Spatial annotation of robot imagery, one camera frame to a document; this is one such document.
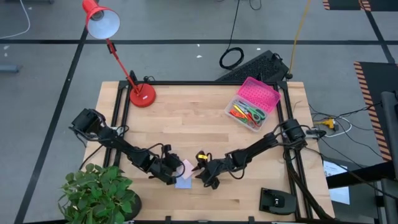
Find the gray floor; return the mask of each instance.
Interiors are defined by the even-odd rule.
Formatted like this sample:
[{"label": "gray floor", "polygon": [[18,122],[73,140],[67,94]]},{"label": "gray floor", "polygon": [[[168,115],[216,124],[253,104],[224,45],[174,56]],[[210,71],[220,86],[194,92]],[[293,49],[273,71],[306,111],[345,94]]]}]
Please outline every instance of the gray floor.
[{"label": "gray floor", "polygon": [[[225,0],[102,0],[117,11],[120,40],[145,39],[228,39],[236,1]],[[234,33],[235,39],[292,40],[305,1],[263,0],[260,11],[242,1]],[[53,5],[26,3],[32,27],[15,39],[74,39],[81,36],[84,12],[81,1],[55,1]],[[374,12],[386,40],[398,40],[398,12]],[[18,3],[0,2],[0,36],[23,31],[26,21]],[[377,40],[363,11],[326,11],[321,1],[313,1],[300,36],[302,40]],[[118,54],[139,78],[153,75],[157,80],[215,80],[226,72],[218,59],[226,45],[119,45]],[[290,63],[291,45],[239,45],[245,61],[265,50],[277,52]],[[389,46],[398,60],[398,46]],[[2,223],[14,223],[16,213],[49,128],[55,106],[67,76],[76,45],[3,44],[0,63],[23,65],[21,72],[0,75],[1,135],[0,209]],[[231,55],[227,60],[234,60]],[[340,114],[365,106],[353,68],[354,61],[387,62],[378,45],[298,45],[293,81],[305,84],[310,104],[317,110]],[[95,107],[101,82],[121,80],[123,74],[105,45],[85,45],[76,68],[65,105],[58,121],[47,158],[37,182],[25,222],[62,218],[56,202],[58,187],[65,174],[77,170],[83,146],[67,129],[82,108]],[[349,120],[371,128],[366,112]],[[377,150],[370,131],[353,129],[352,138]],[[381,158],[338,136],[326,141],[360,164],[371,165]],[[322,153],[335,159],[344,157],[320,143]],[[362,215],[337,215],[363,221]]]}]

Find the black keyboard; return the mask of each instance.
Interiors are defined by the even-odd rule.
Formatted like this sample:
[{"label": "black keyboard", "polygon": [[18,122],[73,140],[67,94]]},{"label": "black keyboard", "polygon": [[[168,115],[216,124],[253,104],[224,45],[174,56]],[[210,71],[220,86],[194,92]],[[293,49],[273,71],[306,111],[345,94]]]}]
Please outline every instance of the black keyboard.
[{"label": "black keyboard", "polygon": [[243,82],[247,77],[253,77],[263,82],[276,82],[281,81],[288,71],[289,68],[282,62],[282,59],[267,50],[216,81]]}]

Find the yellow object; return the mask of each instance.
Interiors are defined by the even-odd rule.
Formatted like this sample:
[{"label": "yellow object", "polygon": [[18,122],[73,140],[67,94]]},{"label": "yellow object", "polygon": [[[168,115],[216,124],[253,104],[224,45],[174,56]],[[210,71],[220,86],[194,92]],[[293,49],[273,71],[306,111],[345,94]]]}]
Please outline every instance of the yellow object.
[{"label": "yellow object", "polygon": [[238,106],[234,105],[234,107],[239,111],[239,113],[243,114],[246,119],[248,118]]},{"label": "yellow object", "polygon": [[298,26],[298,30],[297,30],[296,36],[294,37],[292,58],[290,59],[290,67],[289,67],[289,72],[290,72],[290,74],[292,74],[293,61],[294,61],[294,53],[295,53],[295,51],[296,51],[296,42],[297,42],[297,40],[299,39],[300,31],[301,31],[301,28],[303,27],[305,16],[307,15],[308,10],[310,9],[310,3],[311,3],[311,0],[308,0],[308,1],[307,1],[307,5],[305,5],[304,14],[303,14],[303,16],[301,17],[300,25]]},{"label": "yellow object", "polygon": [[205,156],[205,155],[198,155],[198,158],[199,158],[199,159],[207,159],[207,156]]},{"label": "yellow object", "polygon": [[330,128],[330,129],[335,128],[335,120],[332,118],[329,118],[325,121],[314,122],[314,124],[324,124],[324,125],[328,126],[328,128]]}]

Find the white paper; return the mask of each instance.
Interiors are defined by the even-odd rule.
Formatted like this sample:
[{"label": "white paper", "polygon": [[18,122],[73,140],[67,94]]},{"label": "white paper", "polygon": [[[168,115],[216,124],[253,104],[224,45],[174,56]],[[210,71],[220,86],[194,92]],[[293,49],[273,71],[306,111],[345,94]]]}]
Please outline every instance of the white paper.
[{"label": "white paper", "polygon": [[[323,170],[325,171],[325,175],[327,177],[329,177],[331,175],[336,175],[336,174],[341,174],[341,173],[347,172],[340,166],[338,166],[332,162],[327,162],[327,161],[323,161]],[[337,189],[330,189],[329,193],[330,193],[330,198],[332,201],[349,205],[349,189],[348,189],[348,187],[340,187]]]}]

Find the red desk lamp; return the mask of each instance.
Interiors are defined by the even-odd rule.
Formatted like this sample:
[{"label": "red desk lamp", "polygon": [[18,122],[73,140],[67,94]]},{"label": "red desk lamp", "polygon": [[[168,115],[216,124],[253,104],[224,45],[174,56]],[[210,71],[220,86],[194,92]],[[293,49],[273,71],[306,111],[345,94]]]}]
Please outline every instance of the red desk lamp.
[{"label": "red desk lamp", "polygon": [[113,54],[115,59],[120,64],[127,80],[132,86],[130,92],[130,101],[138,107],[146,107],[151,105],[156,98],[155,89],[149,84],[136,85],[135,74],[133,71],[128,74],[126,68],[121,63],[114,44],[110,41],[112,37],[120,27],[120,18],[116,12],[112,9],[99,6],[95,0],[83,0],[83,9],[85,10],[86,17],[86,28],[87,31],[96,39],[106,39],[106,45],[108,46],[109,52]]}]

